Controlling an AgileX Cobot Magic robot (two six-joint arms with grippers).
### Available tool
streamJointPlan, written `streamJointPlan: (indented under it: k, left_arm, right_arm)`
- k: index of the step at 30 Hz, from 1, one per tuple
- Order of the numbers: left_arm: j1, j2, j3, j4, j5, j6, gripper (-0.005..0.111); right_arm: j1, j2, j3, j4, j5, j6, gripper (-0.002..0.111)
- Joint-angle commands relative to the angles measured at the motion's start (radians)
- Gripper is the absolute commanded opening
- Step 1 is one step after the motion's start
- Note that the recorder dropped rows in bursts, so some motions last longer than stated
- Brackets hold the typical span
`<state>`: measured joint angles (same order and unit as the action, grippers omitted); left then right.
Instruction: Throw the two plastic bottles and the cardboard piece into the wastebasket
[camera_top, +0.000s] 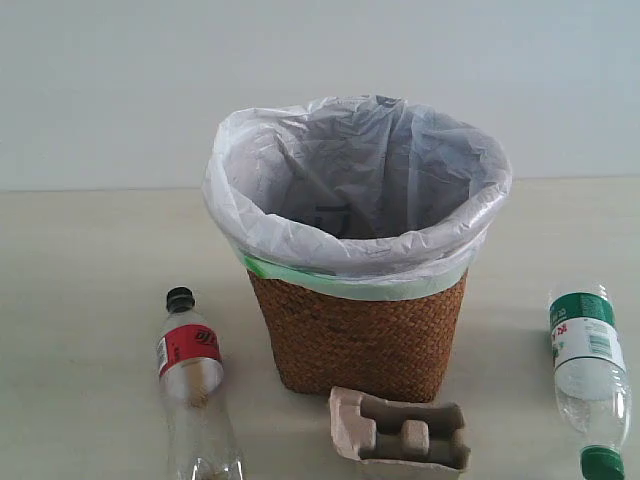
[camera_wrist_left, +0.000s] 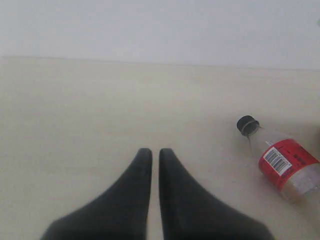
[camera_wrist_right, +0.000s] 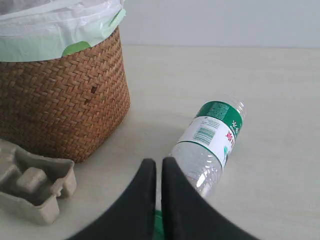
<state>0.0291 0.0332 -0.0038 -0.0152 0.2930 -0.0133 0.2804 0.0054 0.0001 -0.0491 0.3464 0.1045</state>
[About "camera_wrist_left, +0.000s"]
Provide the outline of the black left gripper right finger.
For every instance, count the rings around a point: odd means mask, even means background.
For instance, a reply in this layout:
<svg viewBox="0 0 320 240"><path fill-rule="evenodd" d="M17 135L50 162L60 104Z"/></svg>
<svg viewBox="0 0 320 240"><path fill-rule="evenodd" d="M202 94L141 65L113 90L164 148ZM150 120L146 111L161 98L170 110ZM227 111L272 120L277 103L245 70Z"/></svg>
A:
<svg viewBox="0 0 320 240"><path fill-rule="evenodd" d="M166 240L272 240L261 222L203 188L171 148L159 151L158 187Z"/></svg>

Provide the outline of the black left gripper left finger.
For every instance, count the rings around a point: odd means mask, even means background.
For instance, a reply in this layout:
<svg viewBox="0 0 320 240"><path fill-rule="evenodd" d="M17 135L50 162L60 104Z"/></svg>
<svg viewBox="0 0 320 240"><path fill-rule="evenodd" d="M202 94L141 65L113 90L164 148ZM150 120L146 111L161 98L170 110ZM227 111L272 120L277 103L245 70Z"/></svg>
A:
<svg viewBox="0 0 320 240"><path fill-rule="evenodd" d="M145 240L151 196L152 151L140 148L105 192L53 221L43 240Z"/></svg>

